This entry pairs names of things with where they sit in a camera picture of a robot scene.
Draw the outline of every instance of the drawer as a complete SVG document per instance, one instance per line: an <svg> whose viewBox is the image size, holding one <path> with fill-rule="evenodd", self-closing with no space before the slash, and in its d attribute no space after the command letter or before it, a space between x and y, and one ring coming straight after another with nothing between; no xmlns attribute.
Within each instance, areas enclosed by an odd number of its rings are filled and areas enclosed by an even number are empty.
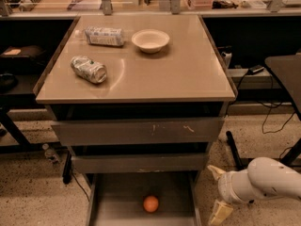
<svg viewBox="0 0 301 226"><path fill-rule="evenodd" d="M147 213L143 199L154 195L158 210ZM200 226L188 172L94 174L87 225Z"/></svg>
<svg viewBox="0 0 301 226"><path fill-rule="evenodd" d="M71 158L80 173L203 170L207 153L92 155Z"/></svg>
<svg viewBox="0 0 301 226"><path fill-rule="evenodd" d="M213 142L223 118L55 121L52 127L64 146Z"/></svg>

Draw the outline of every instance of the workbench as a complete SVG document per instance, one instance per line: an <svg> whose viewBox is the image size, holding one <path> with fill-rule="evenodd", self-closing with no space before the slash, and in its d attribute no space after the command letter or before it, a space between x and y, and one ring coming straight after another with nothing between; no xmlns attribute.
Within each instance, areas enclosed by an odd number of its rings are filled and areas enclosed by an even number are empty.
<svg viewBox="0 0 301 226"><path fill-rule="evenodd" d="M88 45L75 36L88 25L122 28L125 44ZM170 36L159 53L144 54L131 42L148 28ZM37 102L91 187L87 225L200 225L193 185L236 97L208 36L197 15L80 17ZM75 56L103 63L106 80L93 85L77 76ZM160 201L153 215L140 205L149 193Z"/></svg>

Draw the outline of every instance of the white bowl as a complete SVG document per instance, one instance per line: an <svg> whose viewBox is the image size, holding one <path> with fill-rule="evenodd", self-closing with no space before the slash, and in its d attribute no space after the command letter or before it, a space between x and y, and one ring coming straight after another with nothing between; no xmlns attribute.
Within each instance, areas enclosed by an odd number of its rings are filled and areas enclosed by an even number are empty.
<svg viewBox="0 0 301 226"><path fill-rule="evenodd" d="M153 54L159 52L168 44L169 35L159 30L145 29L136 32L132 36L132 42L139 47L141 51Z"/></svg>

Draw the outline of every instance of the black device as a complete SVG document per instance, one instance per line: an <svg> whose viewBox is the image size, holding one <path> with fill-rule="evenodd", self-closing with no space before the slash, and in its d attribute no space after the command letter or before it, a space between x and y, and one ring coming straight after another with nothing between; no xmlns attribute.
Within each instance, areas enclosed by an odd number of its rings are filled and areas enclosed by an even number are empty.
<svg viewBox="0 0 301 226"><path fill-rule="evenodd" d="M248 74L256 74L260 73L264 70L264 67L262 65L256 65L248 69Z"/></svg>

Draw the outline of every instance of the open drawer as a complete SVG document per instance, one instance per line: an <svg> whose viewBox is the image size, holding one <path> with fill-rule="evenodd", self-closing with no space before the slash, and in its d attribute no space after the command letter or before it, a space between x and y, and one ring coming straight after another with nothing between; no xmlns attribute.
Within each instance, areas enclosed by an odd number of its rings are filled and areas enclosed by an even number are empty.
<svg viewBox="0 0 301 226"><path fill-rule="evenodd" d="M159 199L155 213L143 199ZM87 225L199 226L199 211L189 172L94 174Z"/></svg>

